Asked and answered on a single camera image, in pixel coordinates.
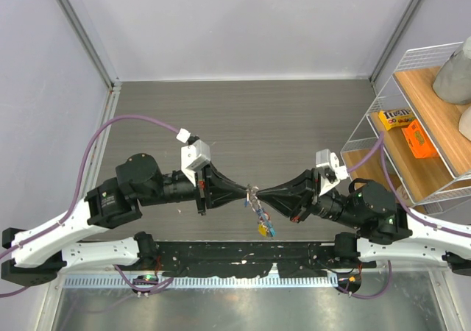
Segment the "large silver keyring with keys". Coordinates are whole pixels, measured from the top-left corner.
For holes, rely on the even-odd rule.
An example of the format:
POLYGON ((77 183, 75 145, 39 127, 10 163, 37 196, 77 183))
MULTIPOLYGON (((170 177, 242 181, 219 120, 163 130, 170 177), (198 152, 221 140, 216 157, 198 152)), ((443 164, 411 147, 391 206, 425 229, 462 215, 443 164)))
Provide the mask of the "large silver keyring with keys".
POLYGON ((275 229, 271 217, 263 207, 257 193, 257 186, 248 185, 246 187, 245 206, 250 207, 257 216, 258 232, 265 238, 273 238, 275 229))

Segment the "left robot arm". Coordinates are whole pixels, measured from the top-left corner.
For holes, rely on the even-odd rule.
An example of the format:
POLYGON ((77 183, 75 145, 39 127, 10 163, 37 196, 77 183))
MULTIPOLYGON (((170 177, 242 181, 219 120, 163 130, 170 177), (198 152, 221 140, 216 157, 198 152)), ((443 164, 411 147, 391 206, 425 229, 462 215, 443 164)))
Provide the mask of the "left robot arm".
POLYGON ((200 214, 246 196, 245 187, 226 178, 212 163, 196 171, 163 174, 149 154, 135 154, 116 167, 116 176, 88 191, 71 211, 31 230, 8 228, 2 245, 11 258, 1 265, 1 278, 21 287, 55 280, 73 267, 117 265, 147 271, 158 265, 159 251, 150 234, 139 232, 111 243, 85 239, 141 218, 141 208, 194 201, 200 214))

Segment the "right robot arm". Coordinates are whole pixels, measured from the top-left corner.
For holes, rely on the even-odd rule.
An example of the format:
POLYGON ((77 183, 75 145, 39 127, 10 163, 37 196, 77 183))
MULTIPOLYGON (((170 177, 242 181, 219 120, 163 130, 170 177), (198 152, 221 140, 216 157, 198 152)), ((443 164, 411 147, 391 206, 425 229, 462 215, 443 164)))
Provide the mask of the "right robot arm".
POLYGON ((445 224, 410 213, 380 183, 359 179, 348 195, 336 190, 344 175, 331 168, 312 168, 295 179, 258 192, 268 204, 293 223, 318 216, 353 229, 335 236, 333 259, 348 268, 376 260, 412 260, 448 266, 454 274, 470 275, 469 227, 445 224))

